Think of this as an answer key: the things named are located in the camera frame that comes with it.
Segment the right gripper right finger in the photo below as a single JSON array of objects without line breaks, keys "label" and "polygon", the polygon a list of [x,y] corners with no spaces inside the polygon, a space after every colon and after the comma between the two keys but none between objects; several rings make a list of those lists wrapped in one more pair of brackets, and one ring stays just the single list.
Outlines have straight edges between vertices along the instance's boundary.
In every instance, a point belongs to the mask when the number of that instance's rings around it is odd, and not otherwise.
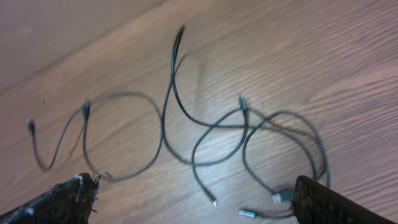
[{"label": "right gripper right finger", "polygon": [[297,177],[292,211],[303,224],[395,224],[304,175]]}]

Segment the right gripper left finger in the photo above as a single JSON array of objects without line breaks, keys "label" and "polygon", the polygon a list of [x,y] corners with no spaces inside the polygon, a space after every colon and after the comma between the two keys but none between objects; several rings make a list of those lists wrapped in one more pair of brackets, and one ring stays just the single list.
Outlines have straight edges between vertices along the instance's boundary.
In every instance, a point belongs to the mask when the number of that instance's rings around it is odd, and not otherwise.
[{"label": "right gripper left finger", "polygon": [[100,175],[86,172],[1,215],[1,223],[88,223]]}]

